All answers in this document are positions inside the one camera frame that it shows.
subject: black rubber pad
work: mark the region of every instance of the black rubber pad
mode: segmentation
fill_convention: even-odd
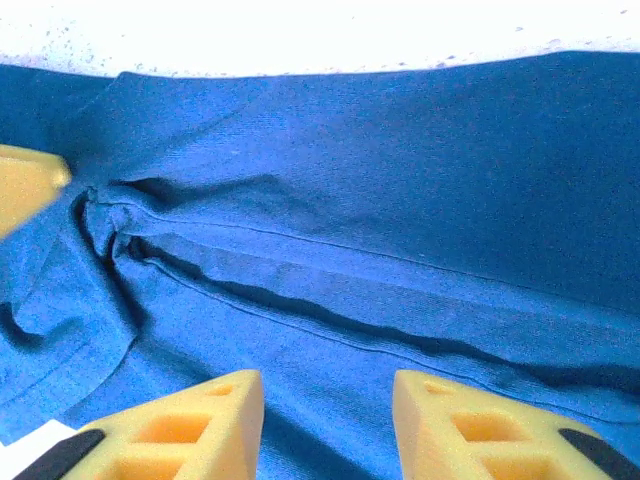
[[[640,480],[640,468],[604,440],[571,428],[558,432],[613,480]]]
[[[102,430],[87,430],[56,443],[13,480],[60,480],[106,437]]]

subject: white background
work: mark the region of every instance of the white background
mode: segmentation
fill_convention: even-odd
[[[637,0],[3,3],[11,6],[0,7],[0,63],[100,76],[372,72],[563,50],[640,51]],[[0,446],[0,480],[72,433],[50,422]]]

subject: cutout hole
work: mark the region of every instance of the cutout hole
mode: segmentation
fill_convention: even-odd
[[[214,397],[223,397],[225,395],[229,395],[231,392],[233,392],[233,385],[220,385],[218,387],[215,387],[210,392],[207,392],[207,395]]]
[[[572,480],[548,458],[486,458],[482,463],[495,480]]]
[[[452,420],[467,442],[528,440],[528,436],[519,425],[499,413],[455,413]]]
[[[210,417],[204,415],[165,415],[147,425],[135,441],[137,443],[196,443],[210,420]]]
[[[453,395],[455,390],[453,388],[445,387],[443,385],[438,385],[437,383],[424,382],[424,388],[427,389],[427,392],[433,395]]]
[[[100,480],[173,480],[182,467],[180,460],[119,460]]]

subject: yellow foam block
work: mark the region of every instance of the yellow foam block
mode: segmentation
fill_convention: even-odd
[[[53,202],[70,181],[62,158],[0,145],[0,238]]]
[[[606,480],[558,433],[569,418],[422,372],[400,370],[393,422],[406,480]]]
[[[255,479],[260,373],[242,370],[85,426],[105,439],[64,480]]]

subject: blue fabric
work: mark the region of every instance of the blue fabric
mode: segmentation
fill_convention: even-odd
[[[262,371],[258,478],[399,479],[397,369],[640,463],[640,56],[178,80],[0,68],[63,197],[0,244],[0,440]]]

